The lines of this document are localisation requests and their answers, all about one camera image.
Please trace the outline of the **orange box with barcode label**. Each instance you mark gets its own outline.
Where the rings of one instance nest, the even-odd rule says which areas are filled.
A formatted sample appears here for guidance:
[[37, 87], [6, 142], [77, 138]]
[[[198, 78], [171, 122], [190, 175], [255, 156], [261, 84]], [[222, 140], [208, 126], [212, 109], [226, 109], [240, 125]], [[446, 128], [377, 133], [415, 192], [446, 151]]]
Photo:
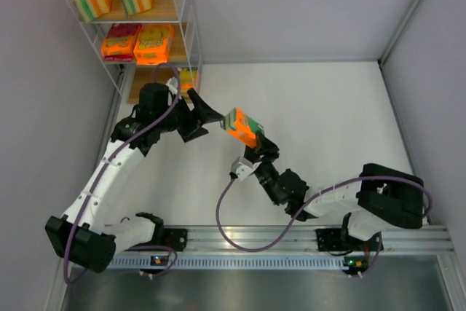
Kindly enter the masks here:
[[197, 88], [197, 69], [182, 68], [179, 71], [181, 79], [181, 95], [188, 98], [188, 90]]

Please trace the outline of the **slim orange sponge box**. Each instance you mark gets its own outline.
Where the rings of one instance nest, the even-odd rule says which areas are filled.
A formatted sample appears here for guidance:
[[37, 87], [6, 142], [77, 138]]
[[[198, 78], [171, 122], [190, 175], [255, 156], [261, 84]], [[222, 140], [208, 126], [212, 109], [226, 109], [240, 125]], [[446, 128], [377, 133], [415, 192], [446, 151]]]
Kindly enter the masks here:
[[233, 108], [224, 116], [221, 120], [221, 127], [228, 134], [252, 149], [259, 145], [257, 133], [264, 134], [262, 124], [238, 107]]

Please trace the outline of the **yellow smiley sponge orange box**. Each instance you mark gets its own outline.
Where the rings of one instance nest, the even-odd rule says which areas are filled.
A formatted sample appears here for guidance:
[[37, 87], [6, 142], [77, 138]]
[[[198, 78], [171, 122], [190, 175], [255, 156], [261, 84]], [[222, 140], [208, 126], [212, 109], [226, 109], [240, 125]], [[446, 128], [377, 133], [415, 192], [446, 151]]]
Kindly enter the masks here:
[[155, 66], [168, 62], [173, 37], [171, 24], [143, 24], [133, 50], [136, 64]]

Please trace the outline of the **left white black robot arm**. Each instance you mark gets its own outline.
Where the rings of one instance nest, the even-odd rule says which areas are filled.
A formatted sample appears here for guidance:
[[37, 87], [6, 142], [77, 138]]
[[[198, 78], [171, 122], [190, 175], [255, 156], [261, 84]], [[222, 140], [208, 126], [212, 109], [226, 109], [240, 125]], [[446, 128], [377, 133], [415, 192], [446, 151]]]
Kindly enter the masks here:
[[45, 231], [66, 264], [101, 273], [120, 252], [163, 243], [164, 221], [153, 214], [136, 213], [117, 224], [108, 224], [106, 219], [128, 176], [161, 134], [177, 132], [189, 142], [208, 134], [205, 124], [222, 120], [222, 114], [209, 107], [195, 89], [187, 93], [184, 99], [170, 84], [145, 84], [131, 114], [115, 125], [105, 154], [84, 189], [62, 216], [48, 219]]

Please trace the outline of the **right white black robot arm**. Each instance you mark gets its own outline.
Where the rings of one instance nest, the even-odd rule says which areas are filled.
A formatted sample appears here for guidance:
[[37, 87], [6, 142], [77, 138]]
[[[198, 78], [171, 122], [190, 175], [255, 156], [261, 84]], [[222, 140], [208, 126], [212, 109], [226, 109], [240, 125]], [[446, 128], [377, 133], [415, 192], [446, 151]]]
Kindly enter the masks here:
[[424, 221], [422, 179], [376, 163], [363, 166], [354, 179], [310, 194], [305, 180], [287, 169], [279, 172], [273, 162], [279, 148], [263, 133], [256, 144], [232, 164], [240, 180], [254, 175], [274, 205], [298, 221], [324, 216], [342, 217], [342, 240], [370, 240], [392, 228], [420, 229]]

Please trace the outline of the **pink sponge orange box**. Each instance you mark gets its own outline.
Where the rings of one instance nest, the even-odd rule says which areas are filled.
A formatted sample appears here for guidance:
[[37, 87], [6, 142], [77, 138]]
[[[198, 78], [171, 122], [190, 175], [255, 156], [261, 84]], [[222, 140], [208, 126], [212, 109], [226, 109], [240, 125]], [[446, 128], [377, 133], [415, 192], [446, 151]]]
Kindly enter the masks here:
[[114, 23], [102, 42], [100, 53], [106, 62], [128, 63], [134, 60], [134, 48], [140, 23]]

